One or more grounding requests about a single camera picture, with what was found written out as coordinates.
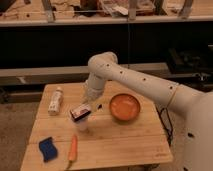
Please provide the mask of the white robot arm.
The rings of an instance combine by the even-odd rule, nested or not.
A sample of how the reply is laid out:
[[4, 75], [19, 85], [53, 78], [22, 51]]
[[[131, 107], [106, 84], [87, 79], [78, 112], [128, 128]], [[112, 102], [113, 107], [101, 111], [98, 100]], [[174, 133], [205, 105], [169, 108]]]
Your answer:
[[88, 60], [85, 102], [102, 96], [108, 80], [117, 81], [186, 119], [182, 171], [213, 171], [213, 91], [203, 92], [160, 77], [127, 69], [113, 52]]

